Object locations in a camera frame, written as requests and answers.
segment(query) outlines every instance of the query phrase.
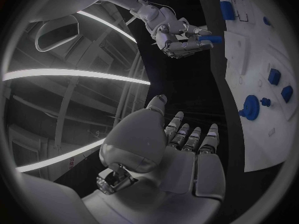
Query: cable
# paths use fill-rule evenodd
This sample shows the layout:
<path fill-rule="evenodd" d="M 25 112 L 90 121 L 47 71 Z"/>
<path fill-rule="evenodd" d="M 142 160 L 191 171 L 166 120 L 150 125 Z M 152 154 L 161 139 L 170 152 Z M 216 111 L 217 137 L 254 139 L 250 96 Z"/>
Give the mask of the cable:
<path fill-rule="evenodd" d="M 175 11 L 174 11 L 174 10 L 172 9 L 172 7 L 170 7 L 170 6 L 163 5 L 163 4 L 159 4 L 159 3 L 156 3 L 156 2 L 152 2 L 152 1 L 148 1 L 148 0 L 143 0 L 143 1 L 146 1 L 146 2 L 148 2 L 149 4 L 153 3 L 153 4 L 156 4 L 156 5 L 169 7 L 169 8 L 173 11 L 174 15 L 176 16 Z"/>

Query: robotic arm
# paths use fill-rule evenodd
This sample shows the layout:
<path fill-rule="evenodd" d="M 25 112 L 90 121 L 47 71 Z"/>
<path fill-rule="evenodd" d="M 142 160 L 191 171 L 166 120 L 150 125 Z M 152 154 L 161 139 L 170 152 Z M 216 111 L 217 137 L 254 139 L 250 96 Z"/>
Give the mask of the robotic arm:
<path fill-rule="evenodd" d="M 153 40 L 160 50 L 171 58 L 181 58 L 193 55 L 195 52 L 213 48 L 210 40 L 201 36 L 210 36 L 208 30 L 189 24 L 182 17 L 177 20 L 175 14 L 167 7 L 161 9 L 143 0 L 101 0 L 121 6 L 145 24 Z M 188 38 L 187 42 L 179 42 L 175 35 Z"/>

